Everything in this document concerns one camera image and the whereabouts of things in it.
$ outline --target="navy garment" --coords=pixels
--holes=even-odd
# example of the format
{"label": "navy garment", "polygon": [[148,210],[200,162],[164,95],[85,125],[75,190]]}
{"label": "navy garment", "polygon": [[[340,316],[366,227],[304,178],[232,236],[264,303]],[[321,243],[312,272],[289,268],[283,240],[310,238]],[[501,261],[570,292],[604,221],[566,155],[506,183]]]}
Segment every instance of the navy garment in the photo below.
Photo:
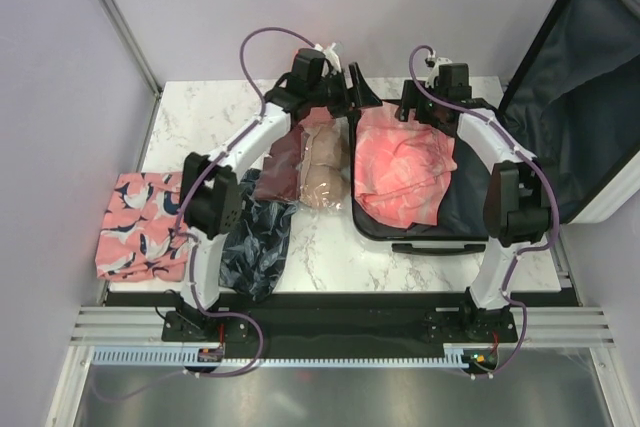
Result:
{"label": "navy garment", "polygon": [[260,171],[250,169],[240,182],[243,209],[224,243],[220,285],[264,300],[275,288],[287,258],[291,216],[296,204],[253,198]]}

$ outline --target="beige fabric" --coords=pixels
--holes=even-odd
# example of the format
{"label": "beige fabric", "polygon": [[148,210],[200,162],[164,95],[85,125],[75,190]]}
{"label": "beige fabric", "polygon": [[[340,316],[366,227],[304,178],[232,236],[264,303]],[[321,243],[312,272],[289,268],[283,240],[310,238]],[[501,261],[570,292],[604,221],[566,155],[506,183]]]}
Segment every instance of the beige fabric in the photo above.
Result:
{"label": "beige fabric", "polygon": [[307,129],[309,138],[300,173],[300,201],[314,209],[340,207],[349,185],[340,175],[347,148],[335,122]]}

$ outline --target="black mount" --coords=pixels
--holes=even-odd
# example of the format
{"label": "black mount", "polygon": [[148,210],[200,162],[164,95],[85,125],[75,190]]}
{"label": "black mount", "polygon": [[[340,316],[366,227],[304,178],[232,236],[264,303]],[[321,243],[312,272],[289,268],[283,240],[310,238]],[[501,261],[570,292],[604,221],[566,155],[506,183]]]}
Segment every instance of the black mount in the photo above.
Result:
{"label": "black mount", "polygon": [[162,328],[163,342],[205,342],[216,339],[218,322],[202,315],[175,294],[175,311],[167,312]]}
{"label": "black mount", "polygon": [[[534,159],[553,185],[557,166]],[[484,224],[503,247],[514,242],[539,242],[551,228],[551,202],[540,178],[524,162],[501,162],[493,166],[483,209]]]}
{"label": "black mount", "polygon": [[[181,205],[193,184],[210,164],[208,156],[195,152],[187,156],[180,186]],[[198,186],[184,213],[185,223],[207,234],[209,240],[218,234],[229,233],[242,212],[242,189],[231,167],[214,167],[205,182],[214,177],[213,188],[204,182]]]}
{"label": "black mount", "polygon": [[[328,66],[328,73],[323,76],[325,66]],[[349,73],[351,88],[347,88],[344,72],[336,72],[322,52],[300,49],[293,59],[291,72],[278,79],[274,88],[265,94],[265,99],[282,107],[294,121],[308,116],[312,107],[326,106],[337,118],[362,107],[382,105],[367,85],[357,63],[349,64]]]}
{"label": "black mount", "polygon": [[[419,84],[434,96],[460,105],[460,107],[484,108],[497,112],[497,109],[486,100],[471,98],[472,91],[471,85],[469,85],[469,66],[467,64],[441,65],[438,74],[433,87],[427,87],[424,81],[419,81]],[[456,136],[460,114],[426,98],[418,90],[415,82],[410,79],[404,81],[400,106],[395,114],[396,119],[400,122],[408,122],[411,110],[415,111],[415,120],[419,123],[430,125],[449,137]]]}
{"label": "black mount", "polygon": [[429,309],[425,313],[424,323],[432,343],[492,344],[494,334],[498,335],[500,342],[518,340],[509,306],[495,311],[478,309],[469,289],[464,293],[459,310]]}

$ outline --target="open suitcase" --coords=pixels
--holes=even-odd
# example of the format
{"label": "open suitcase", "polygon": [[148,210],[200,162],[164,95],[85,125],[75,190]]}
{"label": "open suitcase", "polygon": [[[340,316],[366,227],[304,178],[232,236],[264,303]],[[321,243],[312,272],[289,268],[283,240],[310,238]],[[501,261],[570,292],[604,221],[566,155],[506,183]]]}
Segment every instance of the open suitcase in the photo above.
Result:
{"label": "open suitcase", "polygon": [[[557,0],[498,110],[517,141],[555,161],[563,224],[609,217],[640,189],[640,0]],[[357,122],[349,120],[352,192]],[[354,197],[356,229],[399,253],[482,252],[489,172],[460,139],[453,158],[437,226],[380,224]]]}

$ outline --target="suitcase handle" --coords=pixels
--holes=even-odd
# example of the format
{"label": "suitcase handle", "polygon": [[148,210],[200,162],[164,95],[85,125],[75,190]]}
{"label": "suitcase handle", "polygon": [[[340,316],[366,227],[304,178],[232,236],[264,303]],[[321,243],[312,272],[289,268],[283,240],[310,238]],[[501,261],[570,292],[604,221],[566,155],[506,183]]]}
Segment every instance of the suitcase handle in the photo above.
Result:
{"label": "suitcase handle", "polygon": [[391,244],[391,250],[396,254],[433,255],[444,257],[447,255],[478,254],[485,251],[484,244],[465,244],[455,249],[448,247],[414,247],[413,244]]}

